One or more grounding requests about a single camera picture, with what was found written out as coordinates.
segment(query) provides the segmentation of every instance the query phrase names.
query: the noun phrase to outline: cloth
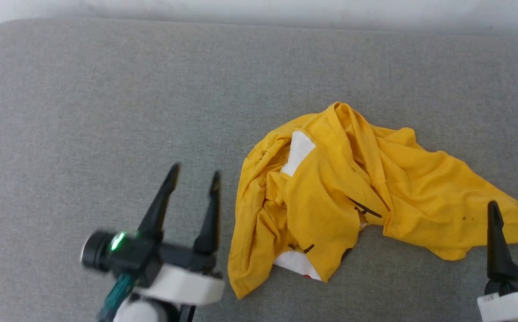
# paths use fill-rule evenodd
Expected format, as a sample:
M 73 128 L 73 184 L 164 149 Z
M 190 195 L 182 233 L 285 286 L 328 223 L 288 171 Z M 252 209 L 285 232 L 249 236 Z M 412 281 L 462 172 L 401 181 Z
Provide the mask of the cloth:
M 372 126 L 336 102 L 270 132 L 244 160 L 230 282 L 242 298 L 273 263 L 326 282 L 366 225 L 442 259 L 462 259 L 486 245 L 491 200 L 507 241 L 518 242 L 517 200 L 463 161 L 425 151 L 414 130 Z

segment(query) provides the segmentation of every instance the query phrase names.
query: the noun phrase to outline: yellow t-shirt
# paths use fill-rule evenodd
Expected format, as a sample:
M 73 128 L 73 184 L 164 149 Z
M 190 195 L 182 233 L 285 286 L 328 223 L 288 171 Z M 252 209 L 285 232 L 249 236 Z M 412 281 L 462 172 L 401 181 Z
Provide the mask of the yellow t-shirt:
M 518 201 L 463 161 L 428 152 L 410 128 L 372 126 L 347 104 L 270 132 L 243 162 L 228 274 L 238 298 L 296 249 L 326 282 L 366 225 L 457 260 L 487 243 L 487 204 L 518 242 Z

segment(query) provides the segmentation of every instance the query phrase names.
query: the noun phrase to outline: white wall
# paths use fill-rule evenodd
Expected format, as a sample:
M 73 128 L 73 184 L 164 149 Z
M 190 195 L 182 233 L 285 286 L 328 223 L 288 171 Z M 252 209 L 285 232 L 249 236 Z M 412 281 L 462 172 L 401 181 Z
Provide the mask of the white wall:
M 0 0 L 0 22 L 58 16 L 518 34 L 518 0 Z

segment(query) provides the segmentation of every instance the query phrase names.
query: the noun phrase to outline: gray fabric surface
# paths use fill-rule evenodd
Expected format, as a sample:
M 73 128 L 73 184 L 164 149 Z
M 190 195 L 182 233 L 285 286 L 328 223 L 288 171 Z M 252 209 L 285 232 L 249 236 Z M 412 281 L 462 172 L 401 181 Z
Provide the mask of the gray fabric surface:
M 133 230 L 183 163 L 165 222 L 189 244 L 223 172 L 227 272 L 242 161 L 269 130 L 341 100 L 416 130 L 518 198 L 518 38 L 117 20 L 0 25 L 0 321 L 91 321 L 112 279 L 98 227 Z M 518 262 L 518 245 L 511 247 Z M 197 321 L 476 321 L 485 249 L 456 263 L 365 230 L 330 283 L 275 267 Z

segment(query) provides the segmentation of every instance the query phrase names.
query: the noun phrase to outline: robotic arm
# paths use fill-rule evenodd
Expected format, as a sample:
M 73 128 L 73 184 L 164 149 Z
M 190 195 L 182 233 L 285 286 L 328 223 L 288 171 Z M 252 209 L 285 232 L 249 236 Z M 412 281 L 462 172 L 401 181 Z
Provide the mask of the robotic arm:
M 518 266 L 503 235 L 503 218 L 496 202 L 488 204 L 487 277 L 485 296 L 477 298 L 484 322 L 518 321 Z
M 86 241 L 82 265 L 111 272 L 116 279 L 96 317 L 98 322 L 191 322 L 197 305 L 221 299 L 225 282 L 214 272 L 219 247 L 218 172 L 213 176 L 207 214 L 193 247 L 163 241 L 165 210 L 179 168 L 178 163 L 171 167 L 137 232 L 97 230 Z

